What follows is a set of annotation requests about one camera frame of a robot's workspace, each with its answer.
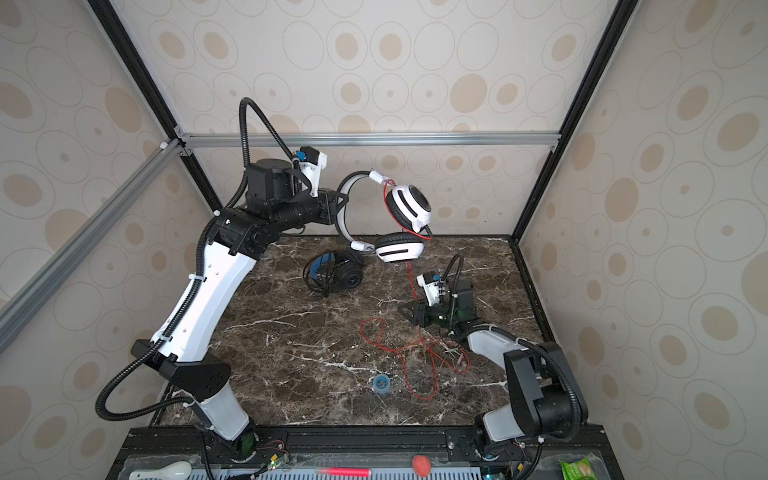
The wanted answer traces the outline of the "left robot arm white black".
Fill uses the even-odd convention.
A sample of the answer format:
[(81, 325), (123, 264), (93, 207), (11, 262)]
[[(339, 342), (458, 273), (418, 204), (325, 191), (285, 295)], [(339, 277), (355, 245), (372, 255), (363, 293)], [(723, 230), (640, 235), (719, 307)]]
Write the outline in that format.
[[(195, 250), (195, 271), (184, 295), (149, 340), (134, 345), (134, 361), (108, 381), (95, 411), (105, 421), (135, 419), (173, 404), (186, 404), (220, 439), (254, 440), (251, 419), (238, 403), (230, 366), (209, 344), (234, 293), (267, 247), (283, 232), (311, 223), (333, 225), (347, 198), (322, 189), (326, 158), (312, 147), (291, 151), (256, 102), (239, 102), (243, 175), (231, 200), (206, 224)], [(160, 373), (179, 397), (117, 413), (107, 407), (113, 391), (140, 366)]]

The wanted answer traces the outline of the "black headphones blue headband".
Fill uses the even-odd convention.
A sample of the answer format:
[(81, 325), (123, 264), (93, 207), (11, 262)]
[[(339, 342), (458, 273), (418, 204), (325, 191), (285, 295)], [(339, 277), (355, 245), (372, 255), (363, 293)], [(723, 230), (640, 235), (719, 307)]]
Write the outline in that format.
[(310, 259), (302, 276), (311, 292), (327, 297), (357, 288), (363, 280), (363, 266), (351, 250), (328, 250)]

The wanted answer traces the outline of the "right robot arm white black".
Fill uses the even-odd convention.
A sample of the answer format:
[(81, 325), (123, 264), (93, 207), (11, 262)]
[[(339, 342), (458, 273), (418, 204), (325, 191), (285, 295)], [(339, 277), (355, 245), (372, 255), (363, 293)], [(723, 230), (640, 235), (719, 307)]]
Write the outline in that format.
[(509, 403), (479, 417), (477, 441), (573, 440), (588, 416), (586, 401), (562, 348), (534, 343), (481, 320), (474, 286), (463, 276), (464, 258), (454, 255), (445, 271), (416, 278), (423, 296), (398, 308), (417, 327), (437, 326), (448, 345), (490, 360), (506, 376)]

